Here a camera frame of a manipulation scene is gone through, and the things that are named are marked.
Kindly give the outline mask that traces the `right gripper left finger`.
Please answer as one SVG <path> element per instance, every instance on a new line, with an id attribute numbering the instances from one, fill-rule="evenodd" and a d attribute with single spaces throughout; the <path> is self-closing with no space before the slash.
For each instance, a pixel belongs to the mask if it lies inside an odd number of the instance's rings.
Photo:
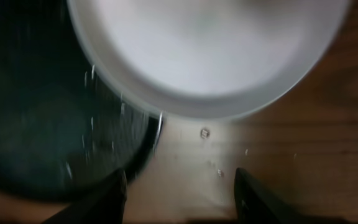
<path id="1" fill-rule="evenodd" d="M 126 173 L 118 169 L 95 191 L 45 220 L 44 224 L 120 224 L 126 200 Z"/>

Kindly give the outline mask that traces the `white plate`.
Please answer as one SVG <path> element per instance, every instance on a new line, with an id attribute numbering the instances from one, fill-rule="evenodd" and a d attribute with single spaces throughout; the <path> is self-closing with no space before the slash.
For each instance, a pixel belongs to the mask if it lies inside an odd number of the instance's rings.
<path id="1" fill-rule="evenodd" d="M 100 79 L 153 114 L 236 119 L 292 89 L 321 59 L 348 0 L 72 0 Z"/>

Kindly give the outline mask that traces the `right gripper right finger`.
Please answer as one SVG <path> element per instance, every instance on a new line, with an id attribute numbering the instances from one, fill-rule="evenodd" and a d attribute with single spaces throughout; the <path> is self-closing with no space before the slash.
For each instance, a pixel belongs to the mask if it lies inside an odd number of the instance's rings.
<path id="1" fill-rule="evenodd" d="M 267 190 L 245 169 L 236 169 L 234 199 L 239 223 L 245 224 L 307 224 L 301 215 Z"/>

